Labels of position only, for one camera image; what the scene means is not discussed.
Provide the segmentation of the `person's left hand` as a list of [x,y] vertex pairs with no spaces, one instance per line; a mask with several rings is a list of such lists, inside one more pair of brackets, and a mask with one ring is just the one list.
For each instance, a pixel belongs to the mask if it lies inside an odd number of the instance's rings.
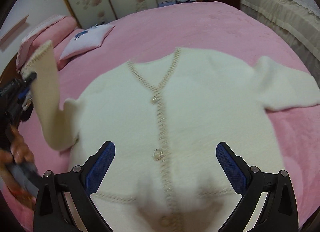
[[18,129],[15,126],[10,126],[10,128],[13,135],[10,152],[1,149],[1,178],[11,192],[22,192],[22,187],[15,181],[6,166],[13,161],[16,164],[21,164],[24,161],[34,163],[34,155]]

